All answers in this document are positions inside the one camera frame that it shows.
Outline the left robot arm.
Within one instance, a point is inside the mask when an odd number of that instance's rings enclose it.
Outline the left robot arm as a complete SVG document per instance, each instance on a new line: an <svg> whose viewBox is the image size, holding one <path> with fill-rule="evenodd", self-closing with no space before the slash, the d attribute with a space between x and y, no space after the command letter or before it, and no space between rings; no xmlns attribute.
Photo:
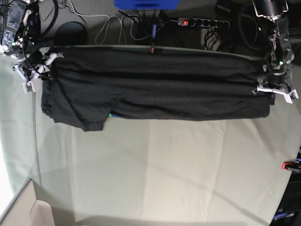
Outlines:
<svg viewBox="0 0 301 226"><path fill-rule="evenodd" d="M249 49L259 51L259 47L250 44L242 29L242 14L247 8L251 11L256 29L263 33L268 44L265 54L266 63L263 70L266 73L258 79L254 93L265 92L282 95L285 101L292 104L299 98L297 90L293 88L293 60L295 55L289 37L288 4L286 0L251 0L238 11L238 29L241 38Z"/></svg>

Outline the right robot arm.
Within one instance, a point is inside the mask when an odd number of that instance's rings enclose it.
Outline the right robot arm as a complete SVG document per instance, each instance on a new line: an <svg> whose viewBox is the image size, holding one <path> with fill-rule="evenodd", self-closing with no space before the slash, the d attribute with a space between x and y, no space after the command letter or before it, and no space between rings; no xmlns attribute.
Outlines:
<svg viewBox="0 0 301 226"><path fill-rule="evenodd" d="M51 65L62 53L43 54L46 35L56 22L59 7L55 0L54 16L45 31L41 31L39 1L14 0L4 4L4 25L0 33L0 48L5 56L16 61L13 70L22 78L25 93L38 90L38 80L50 80Z"/></svg>

